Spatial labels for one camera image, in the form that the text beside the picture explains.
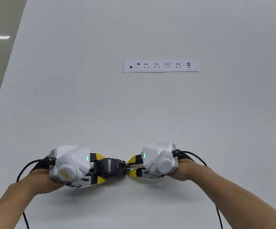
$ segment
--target power strip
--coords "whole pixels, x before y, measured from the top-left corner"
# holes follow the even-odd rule
[[[198,72],[198,60],[128,60],[124,61],[125,73]]]

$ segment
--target black cable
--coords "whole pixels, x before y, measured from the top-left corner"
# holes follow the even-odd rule
[[[28,164],[21,170],[21,172],[18,174],[18,177],[17,177],[17,179],[16,179],[16,182],[19,181],[20,176],[23,174],[23,172],[26,170],[27,167],[29,167],[30,165],[32,165],[32,164],[34,164],[34,163],[41,162],[41,161],[43,161],[43,159],[34,160],[34,161],[31,161],[30,163],[28,163]],[[23,215],[23,218],[24,218],[25,225],[27,225],[27,229],[30,229],[30,226],[29,226],[29,223],[28,223],[28,220],[27,220],[27,216],[25,215],[24,211],[23,211],[22,215]]]
[[[45,159],[38,159],[38,160],[31,161],[31,162],[28,163],[28,164],[21,170],[21,172],[18,174],[17,179],[16,179],[16,182],[19,181],[21,175],[23,174],[23,172],[26,170],[27,167],[29,167],[30,165],[32,165],[32,164],[34,164],[34,163],[37,163],[37,162],[47,162],[49,165],[51,165],[52,163],[55,162],[55,158],[46,157]],[[24,218],[25,225],[27,226],[27,229],[30,229],[30,226],[29,226],[29,223],[28,223],[28,220],[27,220],[27,216],[25,215],[24,212],[22,213],[22,215],[23,215],[23,218]]]
[[[176,150],[180,153],[186,153],[186,154],[190,154],[192,156],[195,156],[197,159],[199,159],[205,166],[207,166],[206,162],[203,161],[203,159],[201,159],[199,156],[197,156],[196,154],[192,153],[192,152],[189,152],[189,151],[182,151],[182,150]],[[222,224],[222,219],[221,219],[221,215],[220,215],[220,212],[219,212],[219,209],[217,206],[215,206],[215,209],[216,209],[216,212],[218,214],[218,217],[219,217],[219,222],[220,222],[220,226],[221,226],[221,229],[223,229],[223,224]]]

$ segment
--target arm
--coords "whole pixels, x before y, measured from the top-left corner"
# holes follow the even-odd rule
[[[11,184],[0,199],[0,229],[15,228],[34,196],[52,192],[63,185],[51,181],[46,169],[34,170],[18,183]]]
[[[216,204],[233,229],[276,229],[276,210],[263,200],[219,176],[209,167],[180,160],[171,174],[177,180],[192,180]]]

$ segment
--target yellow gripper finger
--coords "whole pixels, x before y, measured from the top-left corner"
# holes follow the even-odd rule
[[[103,177],[97,176],[97,175],[92,175],[91,176],[91,185],[98,185],[106,182],[106,179]]]
[[[127,173],[130,177],[142,177],[141,168],[131,170]]]
[[[127,162],[129,165],[138,165],[138,164],[143,164],[142,156],[141,154],[132,156],[130,160]]]

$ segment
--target white plastic housing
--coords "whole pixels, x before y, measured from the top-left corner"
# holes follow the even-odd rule
[[[76,182],[85,176],[90,168],[90,150],[79,146],[60,146],[50,152],[55,165],[50,166],[49,177],[60,182]]]
[[[152,174],[164,175],[178,168],[177,157],[173,158],[172,151],[176,147],[171,142],[158,142],[142,148],[143,167]]]

